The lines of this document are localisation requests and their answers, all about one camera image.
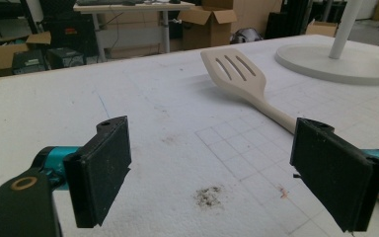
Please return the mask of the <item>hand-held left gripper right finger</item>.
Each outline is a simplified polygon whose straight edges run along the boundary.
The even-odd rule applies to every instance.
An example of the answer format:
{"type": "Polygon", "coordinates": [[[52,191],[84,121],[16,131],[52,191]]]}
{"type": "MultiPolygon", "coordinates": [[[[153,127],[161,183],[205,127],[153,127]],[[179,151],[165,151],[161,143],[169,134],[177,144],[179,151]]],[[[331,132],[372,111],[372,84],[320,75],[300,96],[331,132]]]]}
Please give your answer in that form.
{"type": "Polygon", "coordinates": [[[379,197],[379,149],[359,149],[325,123],[300,118],[290,165],[341,231],[365,231],[379,197]]]}

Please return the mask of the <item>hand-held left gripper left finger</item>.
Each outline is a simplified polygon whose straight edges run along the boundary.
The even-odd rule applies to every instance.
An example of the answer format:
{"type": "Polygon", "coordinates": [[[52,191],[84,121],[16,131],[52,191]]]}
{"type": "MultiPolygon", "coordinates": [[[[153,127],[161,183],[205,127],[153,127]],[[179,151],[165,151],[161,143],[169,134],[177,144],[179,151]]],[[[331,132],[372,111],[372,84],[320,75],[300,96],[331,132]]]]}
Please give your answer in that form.
{"type": "Polygon", "coordinates": [[[101,225],[130,171],[131,150],[126,116],[96,126],[83,146],[47,146],[33,161],[55,190],[67,190],[76,225],[101,225]]]}

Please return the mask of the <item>beige slotted spatula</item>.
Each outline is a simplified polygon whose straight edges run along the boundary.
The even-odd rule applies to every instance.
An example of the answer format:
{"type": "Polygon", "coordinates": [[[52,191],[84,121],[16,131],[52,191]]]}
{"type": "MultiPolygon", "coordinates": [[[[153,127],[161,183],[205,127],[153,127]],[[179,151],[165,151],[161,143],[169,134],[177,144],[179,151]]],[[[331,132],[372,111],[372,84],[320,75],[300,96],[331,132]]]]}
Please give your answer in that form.
{"type": "Polygon", "coordinates": [[[295,132],[296,120],[267,102],[264,74],[241,51],[235,48],[209,49],[203,50],[200,56],[212,81],[219,88],[251,103],[290,133],[295,132]]]}

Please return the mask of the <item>white round lamp stand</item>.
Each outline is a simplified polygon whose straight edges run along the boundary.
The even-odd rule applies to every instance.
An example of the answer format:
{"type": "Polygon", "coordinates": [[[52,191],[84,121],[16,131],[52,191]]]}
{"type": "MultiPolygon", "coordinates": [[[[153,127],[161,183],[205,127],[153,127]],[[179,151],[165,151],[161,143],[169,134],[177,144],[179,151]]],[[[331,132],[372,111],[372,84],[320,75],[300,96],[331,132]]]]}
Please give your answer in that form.
{"type": "Polygon", "coordinates": [[[346,45],[363,0],[347,0],[331,46],[290,44],[276,51],[275,60],[296,73],[351,85],[379,86],[379,53],[346,45]]]}

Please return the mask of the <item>black equipment case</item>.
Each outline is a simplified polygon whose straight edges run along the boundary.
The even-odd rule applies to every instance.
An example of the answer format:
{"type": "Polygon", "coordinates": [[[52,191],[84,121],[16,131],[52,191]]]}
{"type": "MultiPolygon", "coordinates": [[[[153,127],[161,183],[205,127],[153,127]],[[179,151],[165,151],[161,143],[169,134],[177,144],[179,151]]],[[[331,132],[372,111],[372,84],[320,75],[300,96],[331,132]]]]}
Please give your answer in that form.
{"type": "Polygon", "coordinates": [[[46,58],[52,69],[76,67],[86,64],[83,53],[68,47],[51,48],[46,52],[46,58]]]}
{"type": "Polygon", "coordinates": [[[12,72],[14,75],[45,71],[47,69],[40,50],[20,51],[13,54],[12,72]]]}

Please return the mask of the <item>small cardboard box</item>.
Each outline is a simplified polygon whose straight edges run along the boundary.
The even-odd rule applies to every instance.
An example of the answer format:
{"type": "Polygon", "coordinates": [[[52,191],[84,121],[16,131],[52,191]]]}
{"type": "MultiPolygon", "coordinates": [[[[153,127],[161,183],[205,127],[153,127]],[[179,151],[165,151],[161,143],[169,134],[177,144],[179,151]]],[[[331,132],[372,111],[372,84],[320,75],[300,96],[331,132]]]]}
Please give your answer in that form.
{"type": "Polygon", "coordinates": [[[320,35],[333,37],[336,34],[338,25],[336,23],[327,23],[312,21],[306,29],[306,35],[320,35]]]}

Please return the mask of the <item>cardboard box with flap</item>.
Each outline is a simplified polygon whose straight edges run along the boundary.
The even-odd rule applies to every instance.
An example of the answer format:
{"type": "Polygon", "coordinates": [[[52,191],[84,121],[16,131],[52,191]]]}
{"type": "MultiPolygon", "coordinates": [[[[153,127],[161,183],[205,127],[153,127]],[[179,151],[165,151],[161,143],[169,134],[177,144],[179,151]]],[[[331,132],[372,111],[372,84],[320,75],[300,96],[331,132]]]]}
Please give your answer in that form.
{"type": "Polygon", "coordinates": [[[15,43],[15,39],[5,39],[0,42],[0,70],[12,66],[13,56],[16,52],[25,52],[36,49],[38,46],[50,45],[50,32],[29,35],[21,43],[15,43]]]}

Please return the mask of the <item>grey helmet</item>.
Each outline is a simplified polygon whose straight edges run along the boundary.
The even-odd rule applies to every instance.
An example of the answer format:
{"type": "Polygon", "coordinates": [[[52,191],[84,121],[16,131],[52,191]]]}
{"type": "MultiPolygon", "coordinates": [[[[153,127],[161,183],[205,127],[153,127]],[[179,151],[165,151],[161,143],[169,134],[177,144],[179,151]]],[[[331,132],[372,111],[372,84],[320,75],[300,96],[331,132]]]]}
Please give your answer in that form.
{"type": "Polygon", "coordinates": [[[245,28],[238,30],[235,34],[232,35],[230,43],[245,43],[263,40],[263,37],[260,33],[254,28],[245,28]]]}

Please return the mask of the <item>open cardboard box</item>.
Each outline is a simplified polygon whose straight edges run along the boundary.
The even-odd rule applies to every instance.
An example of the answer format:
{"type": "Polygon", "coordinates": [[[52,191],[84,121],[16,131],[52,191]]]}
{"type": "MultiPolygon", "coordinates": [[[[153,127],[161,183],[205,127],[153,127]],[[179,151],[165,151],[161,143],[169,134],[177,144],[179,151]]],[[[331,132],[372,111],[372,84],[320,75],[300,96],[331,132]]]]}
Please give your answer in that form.
{"type": "Polygon", "coordinates": [[[194,6],[181,11],[183,49],[198,49],[227,45],[231,38],[231,25],[237,21],[233,9],[194,6]]]}

